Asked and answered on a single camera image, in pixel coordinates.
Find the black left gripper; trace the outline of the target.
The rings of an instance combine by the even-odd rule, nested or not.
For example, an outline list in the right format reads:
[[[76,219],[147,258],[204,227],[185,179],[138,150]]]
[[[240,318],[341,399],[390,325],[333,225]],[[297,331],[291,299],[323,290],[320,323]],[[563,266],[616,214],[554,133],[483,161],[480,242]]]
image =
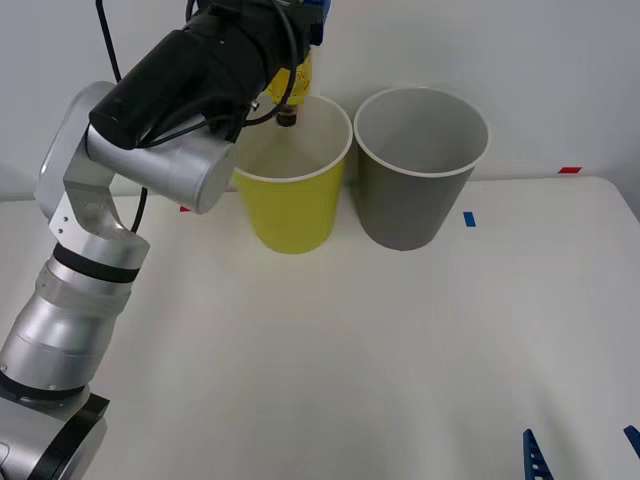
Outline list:
[[[268,75],[276,75],[293,62],[304,62],[319,47],[331,0],[241,1],[241,30],[264,60]]]

